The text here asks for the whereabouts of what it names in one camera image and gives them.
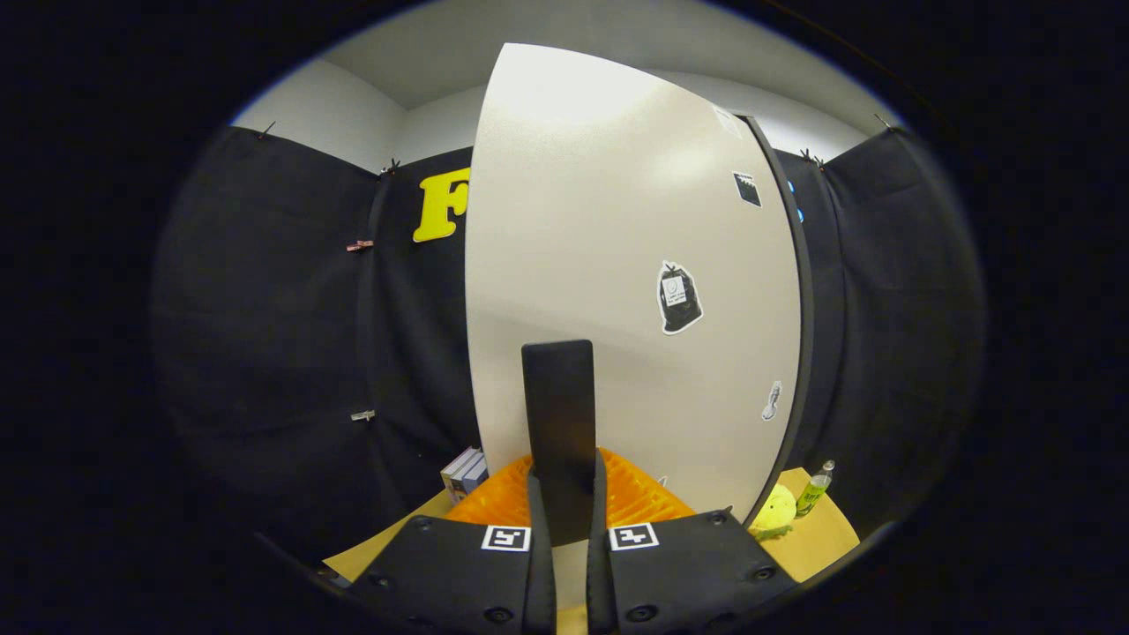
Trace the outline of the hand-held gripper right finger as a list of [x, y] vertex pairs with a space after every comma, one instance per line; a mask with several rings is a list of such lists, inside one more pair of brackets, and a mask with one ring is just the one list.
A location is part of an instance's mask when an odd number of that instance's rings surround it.
[[694, 513], [599, 449], [587, 553], [592, 634], [742, 634], [798, 584], [729, 510]]

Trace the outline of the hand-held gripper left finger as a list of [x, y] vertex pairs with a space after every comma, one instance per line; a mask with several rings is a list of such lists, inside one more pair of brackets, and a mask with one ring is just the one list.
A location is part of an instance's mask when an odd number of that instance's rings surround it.
[[553, 634], [551, 539], [532, 456], [469, 498], [415, 514], [322, 560], [323, 579], [382, 634]]

